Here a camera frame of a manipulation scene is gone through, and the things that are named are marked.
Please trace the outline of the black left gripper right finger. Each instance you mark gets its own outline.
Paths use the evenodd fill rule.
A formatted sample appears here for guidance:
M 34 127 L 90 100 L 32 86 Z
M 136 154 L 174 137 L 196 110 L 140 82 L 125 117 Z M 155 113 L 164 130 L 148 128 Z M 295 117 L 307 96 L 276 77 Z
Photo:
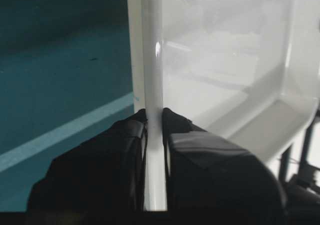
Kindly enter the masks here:
M 286 195 L 250 151 L 162 111 L 167 209 L 178 225 L 284 225 Z

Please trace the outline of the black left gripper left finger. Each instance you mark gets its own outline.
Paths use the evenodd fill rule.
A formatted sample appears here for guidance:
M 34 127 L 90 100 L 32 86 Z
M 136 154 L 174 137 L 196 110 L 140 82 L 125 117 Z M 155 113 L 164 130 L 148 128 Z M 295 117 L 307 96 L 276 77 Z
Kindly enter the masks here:
M 29 211 L 143 208 L 145 181 L 144 109 L 54 158 L 29 195 Z

